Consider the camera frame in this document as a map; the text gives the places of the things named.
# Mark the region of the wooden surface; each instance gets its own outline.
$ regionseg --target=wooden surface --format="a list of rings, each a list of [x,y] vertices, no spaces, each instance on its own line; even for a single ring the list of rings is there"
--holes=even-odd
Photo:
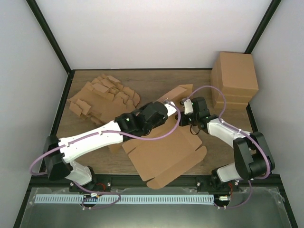
[[[121,80],[124,86],[134,89],[140,96],[139,107],[147,102],[155,101],[163,94],[182,84],[194,84],[194,89],[202,85],[210,85],[210,71],[76,71],[68,98],[75,95],[87,81],[92,81],[102,73],[113,75]],[[203,89],[195,96],[203,96],[207,100],[211,114],[219,114],[221,110],[213,110],[211,89]],[[251,131],[246,110],[227,110],[223,119],[228,123],[246,131]],[[59,138],[77,135],[96,128],[90,119],[82,120],[69,110],[66,103],[57,136]],[[203,144],[207,147],[207,156],[186,174],[210,174],[214,168],[233,162],[233,150],[220,139],[199,133]],[[117,154],[110,153],[107,147],[90,152],[76,160],[82,165],[93,167],[95,173],[132,174],[137,173],[128,156],[121,149]]]

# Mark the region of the cardboard sheet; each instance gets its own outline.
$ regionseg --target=cardboard sheet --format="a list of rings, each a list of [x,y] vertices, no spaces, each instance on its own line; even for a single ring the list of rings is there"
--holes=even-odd
[[[190,95],[192,85],[180,85],[158,101],[172,100],[180,107],[180,100]],[[168,118],[165,124],[153,129],[146,136],[149,138],[166,134],[174,127],[174,116]],[[178,127],[169,136],[156,141],[129,140],[123,144],[133,165],[147,186],[159,189],[175,178],[201,162],[207,154],[207,149],[197,135],[192,135],[189,126]]]

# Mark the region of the white enclosure wall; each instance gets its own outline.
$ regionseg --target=white enclosure wall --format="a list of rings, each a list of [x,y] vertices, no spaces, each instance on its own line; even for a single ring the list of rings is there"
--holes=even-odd
[[[0,227],[13,227],[67,78],[25,0],[0,7]]]
[[[212,67],[271,0],[37,0],[72,69]]]
[[[304,227],[304,1],[282,1],[253,57],[260,91],[250,102],[281,175],[299,227]]]

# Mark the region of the pile of cardboard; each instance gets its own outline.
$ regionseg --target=pile of cardboard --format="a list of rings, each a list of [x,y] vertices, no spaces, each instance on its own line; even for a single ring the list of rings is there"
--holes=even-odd
[[[257,77],[252,56],[249,54],[221,52],[211,71],[211,85],[226,98],[227,109],[245,109],[258,92]],[[222,95],[212,89],[214,108],[223,108]]]
[[[169,99],[180,108],[180,101],[189,96],[193,85],[180,85],[162,96],[158,101]],[[176,124],[170,116],[165,124],[154,128],[147,138],[159,137],[169,132]],[[143,141],[132,139],[123,144],[134,167],[147,186],[160,189],[201,162],[207,149],[197,135],[190,133],[189,126],[178,127],[169,136],[155,140]]]
[[[68,99],[70,110],[81,118],[103,125],[122,113],[135,110],[140,98],[113,76],[101,75]]]

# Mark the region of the cardboard flap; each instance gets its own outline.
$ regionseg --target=cardboard flap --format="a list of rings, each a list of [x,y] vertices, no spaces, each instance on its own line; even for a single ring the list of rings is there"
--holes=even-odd
[[[108,76],[107,75],[105,75],[105,74],[101,74],[98,78],[102,78],[102,79],[105,79],[105,78],[108,78]]]
[[[113,103],[118,104],[118,105],[125,105],[124,100],[121,97],[115,97],[113,100]]]
[[[117,87],[120,91],[122,91],[122,90],[124,89],[123,85],[120,84],[120,83],[116,83],[116,87]]]
[[[83,115],[87,115],[91,109],[91,106],[87,102],[84,102],[80,99],[77,99],[76,105],[78,105],[82,109]]]
[[[136,107],[139,104],[139,101],[140,101],[140,97],[136,92],[134,92],[132,100],[133,100],[134,106]]]
[[[70,104],[70,108],[69,108],[73,113],[75,113],[76,115],[80,116],[82,109],[76,105],[75,103],[71,102]]]
[[[100,84],[100,80],[98,80],[98,78],[94,78],[93,81],[92,81],[92,84],[95,84],[95,83],[99,83]]]
[[[85,89],[88,89],[88,90],[90,90],[90,91],[93,91],[93,90],[94,90],[93,84],[90,83],[90,82],[87,82],[87,83],[85,84],[84,88],[85,88]]]
[[[168,183],[172,182],[174,179],[184,174],[193,166],[200,163],[205,158],[206,154],[207,149],[205,146],[202,146],[197,151],[192,152],[182,161],[176,163],[174,166],[170,167],[162,174],[150,180],[147,183],[147,186],[152,189],[160,189],[165,187]]]
[[[127,109],[128,110],[134,110],[135,109],[135,106],[133,105],[133,100],[127,100]]]
[[[115,87],[115,85],[106,78],[101,80],[101,83],[108,88]]]
[[[129,99],[129,96],[127,94],[125,94],[124,92],[119,92],[115,95],[115,98],[117,97],[121,97],[123,99],[123,103],[126,104],[128,99]]]
[[[164,96],[162,96],[161,98],[159,98],[157,101],[159,102],[163,102],[164,100],[168,99],[168,100],[172,100],[174,99],[177,95],[182,94],[183,92],[186,92],[187,89],[178,86],[175,87],[174,89],[172,89],[171,91],[167,92]]]
[[[173,101],[175,105],[178,108],[181,108],[180,101],[189,96],[192,93],[193,85],[179,85],[178,87],[175,87],[170,92],[166,93],[164,96],[162,96],[157,101],[163,102],[164,100],[168,99],[170,101]]]
[[[120,83],[120,81],[119,81],[117,78],[113,77],[112,75],[108,75],[107,78],[108,78],[110,81],[112,81],[114,84]]]
[[[93,84],[93,88],[103,94],[109,92],[109,88],[107,88],[104,85],[101,85],[99,83]]]
[[[133,97],[134,95],[134,90],[130,89],[129,87],[124,87],[123,92],[127,94],[129,97]]]
[[[115,87],[113,87],[109,90],[109,93],[114,94],[114,95],[117,94],[118,92],[119,92],[119,89],[116,89]]]

